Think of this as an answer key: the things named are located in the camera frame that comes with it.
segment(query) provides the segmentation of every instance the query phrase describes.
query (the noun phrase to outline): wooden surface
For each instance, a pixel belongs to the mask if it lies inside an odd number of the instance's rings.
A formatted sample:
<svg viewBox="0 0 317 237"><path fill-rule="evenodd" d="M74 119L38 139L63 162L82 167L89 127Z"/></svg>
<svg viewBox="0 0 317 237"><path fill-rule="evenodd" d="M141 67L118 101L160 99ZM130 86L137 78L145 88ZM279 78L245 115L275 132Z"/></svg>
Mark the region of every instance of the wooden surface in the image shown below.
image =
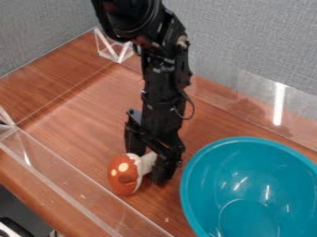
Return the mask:
<svg viewBox="0 0 317 237"><path fill-rule="evenodd" d="M121 66L101 58L96 54L93 35L87 34L0 81L0 104L14 119L21 121L19 127L106 188L109 161L125 152L126 110L142 106L138 62L140 59L134 57ZM181 137L188 145L185 166L207 144L232 136L272 139L317 161L315 151L276 134L279 132L289 136L292 128L281 127L279 131L275 127L271 129L271 121L265 117L269 110L264 103L247 97L239 103L240 95L227 87L200 77L194 77L192 82L189 93L197 112L194 119L185 122L181 130ZM237 116L240 113L247 115L247 119ZM256 117L267 129L251 122L251 117ZM312 134L306 137L311 143L314 139ZM2 153L0 157L2 182L58 230L67 236L108 236L96 222L10 156ZM35 158L33 162L35 168L55 182L67 176L67 170L59 166L62 163L54 162L54 158ZM124 200L174 236L192 237L194 234L180 204L182 170L184 168L178 169L174 179L165 187L145 181L141 191ZM90 190L96 190L91 201L86 200L82 205L104 221L109 221L104 213L108 210L112 213L112 209L117 209L116 204L109 206L108 200L101 198L102 191L98 193L96 186L81 184L83 183L78 181L69 185L67 193L81 202L78 194L89 195ZM55 204L42 206L41 203L46 200L54 200ZM150 236L149 229L144 226L140 232L124 232L126 236L134 236L133 233L136 236Z"/></svg>

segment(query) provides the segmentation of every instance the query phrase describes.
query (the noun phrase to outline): toy mushroom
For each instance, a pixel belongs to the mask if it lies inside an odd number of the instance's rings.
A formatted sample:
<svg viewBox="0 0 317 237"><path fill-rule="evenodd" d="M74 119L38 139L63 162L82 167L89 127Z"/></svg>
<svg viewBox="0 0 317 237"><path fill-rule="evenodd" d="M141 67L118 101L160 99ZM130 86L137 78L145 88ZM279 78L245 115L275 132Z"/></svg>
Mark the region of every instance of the toy mushroom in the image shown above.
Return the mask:
<svg viewBox="0 0 317 237"><path fill-rule="evenodd" d="M152 152L140 157L128 153L114 157L109 164L109 182L120 195L132 195L142 185L142 177L153 171L158 155Z"/></svg>

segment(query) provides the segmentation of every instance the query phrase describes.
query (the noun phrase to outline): gray fabric wall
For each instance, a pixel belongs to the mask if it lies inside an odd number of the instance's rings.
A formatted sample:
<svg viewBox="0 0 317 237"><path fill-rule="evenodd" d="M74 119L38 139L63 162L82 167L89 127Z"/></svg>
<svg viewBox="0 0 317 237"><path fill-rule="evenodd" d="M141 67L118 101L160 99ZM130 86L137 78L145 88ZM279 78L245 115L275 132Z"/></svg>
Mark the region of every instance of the gray fabric wall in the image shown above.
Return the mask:
<svg viewBox="0 0 317 237"><path fill-rule="evenodd" d="M237 87L241 71L317 94L317 2L165 0L192 37L194 72Z"/></svg>
<svg viewBox="0 0 317 237"><path fill-rule="evenodd" d="M90 0L0 0L0 76L96 25Z"/></svg>

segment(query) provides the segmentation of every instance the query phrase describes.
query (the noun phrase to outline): white spot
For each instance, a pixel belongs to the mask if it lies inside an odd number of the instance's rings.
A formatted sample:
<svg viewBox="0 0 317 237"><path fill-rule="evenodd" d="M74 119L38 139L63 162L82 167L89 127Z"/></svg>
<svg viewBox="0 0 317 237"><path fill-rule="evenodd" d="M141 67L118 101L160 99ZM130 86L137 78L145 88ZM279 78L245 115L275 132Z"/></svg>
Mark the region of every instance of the white spot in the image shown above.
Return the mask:
<svg viewBox="0 0 317 237"><path fill-rule="evenodd" d="M113 176L113 177L117 176L117 170L116 170L116 169L112 171L112 176Z"/></svg>
<svg viewBox="0 0 317 237"><path fill-rule="evenodd" d="M121 172L126 172L128 169L129 169L129 165L128 165L128 163L124 163L124 164L120 166L120 171L121 171Z"/></svg>

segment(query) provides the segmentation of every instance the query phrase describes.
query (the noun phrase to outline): plastic bowl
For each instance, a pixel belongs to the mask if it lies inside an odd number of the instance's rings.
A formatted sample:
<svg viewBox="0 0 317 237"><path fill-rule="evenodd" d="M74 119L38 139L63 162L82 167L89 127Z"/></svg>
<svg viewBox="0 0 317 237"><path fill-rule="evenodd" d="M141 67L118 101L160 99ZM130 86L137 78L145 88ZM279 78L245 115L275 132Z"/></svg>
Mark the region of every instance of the plastic bowl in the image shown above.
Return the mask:
<svg viewBox="0 0 317 237"><path fill-rule="evenodd" d="M280 143L237 137L208 145L182 175L181 202L198 236L317 236L317 168Z"/></svg>

